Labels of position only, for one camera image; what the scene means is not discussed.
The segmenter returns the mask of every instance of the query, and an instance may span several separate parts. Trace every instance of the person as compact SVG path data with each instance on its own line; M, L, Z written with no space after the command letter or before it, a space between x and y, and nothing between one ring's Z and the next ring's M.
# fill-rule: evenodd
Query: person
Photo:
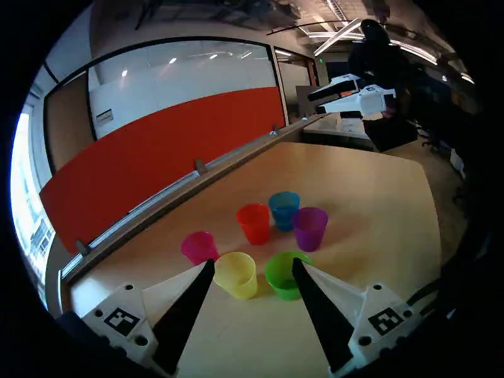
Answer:
M361 77L366 85L396 90L395 98L385 97L383 118L364 122L366 134L376 148L386 151L417 138L416 127L406 121L410 103L406 85L418 76L418 72L400 48L391 44L378 22L363 20L360 26L365 39L354 44L348 58L350 73Z
M350 73L361 77L367 84L398 89L412 76L410 62L399 46L391 45L387 32L378 22L363 20L360 27L365 39L354 43L348 58Z

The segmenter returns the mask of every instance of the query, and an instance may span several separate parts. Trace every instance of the green cup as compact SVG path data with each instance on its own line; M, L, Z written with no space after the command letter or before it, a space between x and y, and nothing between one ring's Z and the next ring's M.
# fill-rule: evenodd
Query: green cup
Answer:
M292 263L295 257L312 265L311 259L304 253L284 252L271 258L265 270L268 283L273 287L275 293L286 301L292 301L301 296L292 275Z

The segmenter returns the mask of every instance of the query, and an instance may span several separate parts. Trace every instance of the blue cup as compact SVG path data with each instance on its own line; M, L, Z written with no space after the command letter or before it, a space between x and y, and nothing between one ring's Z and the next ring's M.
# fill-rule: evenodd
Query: blue cup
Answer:
M292 216L299 210L299 196L294 192L273 194L268 202L275 219L275 225L280 231L292 231Z

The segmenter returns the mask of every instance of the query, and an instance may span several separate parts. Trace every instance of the table surface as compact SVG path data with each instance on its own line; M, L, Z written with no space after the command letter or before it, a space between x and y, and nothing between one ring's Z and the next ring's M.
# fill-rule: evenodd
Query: table surface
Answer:
M364 120L377 120L382 118L381 113L375 113L371 115L364 116ZM342 118L340 113L330 113L324 118L319 119L316 122L308 125L303 129L304 132L312 134L328 134L328 135L338 135L340 137L350 137L357 139L367 139L370 140L364 130L364 123L361 121L357 123L352 131L343 130Z
M258 294L234 299L212 283L181 357L179 377L326 377L328 363L303 301L276 297L264 278L274 254L298 250L294 233L276 230L270 219L271 240L251 246L236 222L242 205L268 203L273 193L284 190L297 192L302 207L329 213L322 245L309 254L315 267L362 290L385 283L404 299L439 276L437 214L418 163L283 142L102 261L71 288L74 310L83 316L123 282L145 289L189 269L180 243L189 233L205 230L214 235L221 255L242 251L254 258ZM154 292L146 292L152 301Z

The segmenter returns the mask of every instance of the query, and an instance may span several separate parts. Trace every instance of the orange wall panel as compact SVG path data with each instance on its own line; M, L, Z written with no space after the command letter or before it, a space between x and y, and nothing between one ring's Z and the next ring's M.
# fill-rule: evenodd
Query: orange wall panel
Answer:
M42 188L70 253L135 206L206 163L285 125L277 87L199 98L142 117L81 151Z

